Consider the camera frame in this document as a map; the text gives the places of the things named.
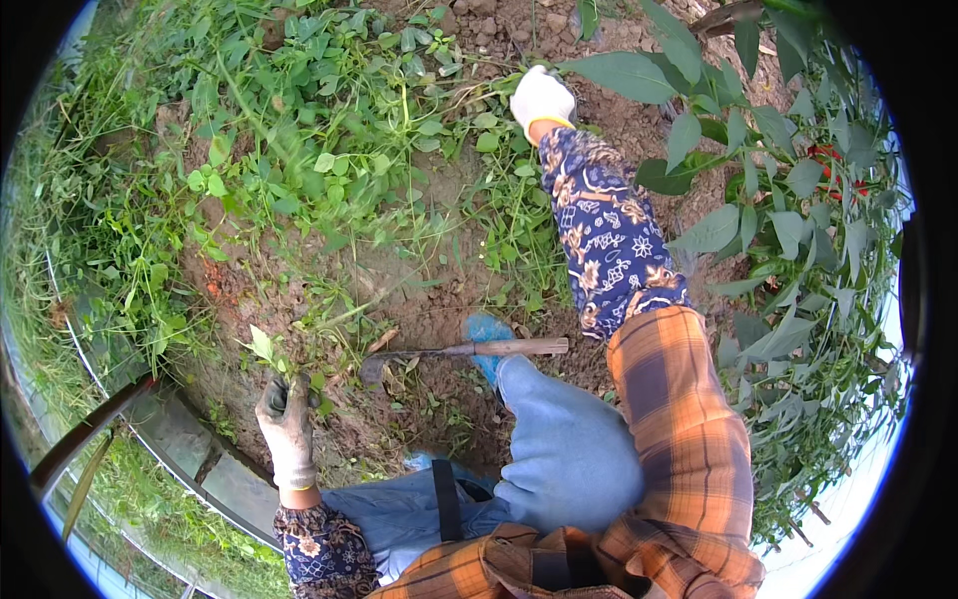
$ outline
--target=pepper plant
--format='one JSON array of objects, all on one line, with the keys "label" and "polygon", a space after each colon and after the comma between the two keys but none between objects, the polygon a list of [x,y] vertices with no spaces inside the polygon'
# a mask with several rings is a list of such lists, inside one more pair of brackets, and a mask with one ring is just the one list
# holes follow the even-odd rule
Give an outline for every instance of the pepper plant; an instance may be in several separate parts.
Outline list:
[{"label": "pepper plant", "polygon": [[[651,0],[642,7],[662,53],[599,54],[560,67],[639,102],[684,107],[667,158],[639,165],[637,184],[680,196],[701,171],[729,162],[741,169],[724,205],[669,247],[715,252],[713,264],[749,259],[746,279],[710,286],[747,298],[716,362],[750,433],[753,542],[774,548],[800,530],[819,493],[851,473],[863,444],[903,415],[899,367],[877,356],[897,355],[881,321],[908,203],[899,153],[864,65],[853,48],[825,38],[817,13],[765,8],[735,25],[746,73],[755,71],[760,26],[774,25],[785,83],[801,74],[782,114],[748,101],[728,60],[703,61],[696,38],[666,9]],[[724,150],[695,150],[703,136]]]}]

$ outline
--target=wooden handle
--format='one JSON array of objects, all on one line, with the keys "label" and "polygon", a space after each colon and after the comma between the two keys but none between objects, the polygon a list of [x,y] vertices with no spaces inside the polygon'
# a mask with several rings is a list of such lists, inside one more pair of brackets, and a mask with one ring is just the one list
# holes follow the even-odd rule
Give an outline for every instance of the wooden handle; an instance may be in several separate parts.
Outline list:
[{"label": "wooden handle", "polygon": [[569,351],[568,337],[551,339],[509,339],[482,341],[475,344],[477,356],[505,356],[506,354],[565,354]]}]

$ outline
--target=black strap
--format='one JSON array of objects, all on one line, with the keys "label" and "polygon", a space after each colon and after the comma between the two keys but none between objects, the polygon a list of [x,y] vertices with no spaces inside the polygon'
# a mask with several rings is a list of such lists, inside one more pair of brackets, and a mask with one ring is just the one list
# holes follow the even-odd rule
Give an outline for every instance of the black strap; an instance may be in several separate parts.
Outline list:
[{"label": "black strap", "polygon": [[439,505],[439,537],[443,541],[461,541],[463,525],[459,515],[459,495],[449,460],[432,461],[432,480]]}]

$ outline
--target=gray dirty work glove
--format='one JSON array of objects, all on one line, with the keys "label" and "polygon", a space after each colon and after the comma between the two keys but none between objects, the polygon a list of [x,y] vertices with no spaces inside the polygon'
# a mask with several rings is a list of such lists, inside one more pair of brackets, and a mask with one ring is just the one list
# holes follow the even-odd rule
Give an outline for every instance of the gray dirty work glove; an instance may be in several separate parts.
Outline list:
[{"label": "gray dirty work glove", "polygon": [[298,491],[316,484],[308,394],[309,383],[302,378],[288,388],[273,379],[256,404],[256,419],[273,456],[273,482],[280,489]]}]

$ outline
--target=shoe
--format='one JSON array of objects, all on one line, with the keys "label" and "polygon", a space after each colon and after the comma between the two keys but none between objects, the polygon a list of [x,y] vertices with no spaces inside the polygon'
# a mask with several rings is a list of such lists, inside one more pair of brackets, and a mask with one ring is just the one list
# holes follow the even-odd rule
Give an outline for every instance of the shoe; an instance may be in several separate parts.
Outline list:
[{"label": "shoe", "polygon": [[[515,339],[513,329],[491,314],[471,314],[463,323],[463,339],[466,341],[504,341]],[[486,380],[496,389],[495,371],[501,356],[473,356],[472,363],[479,367]]]}]

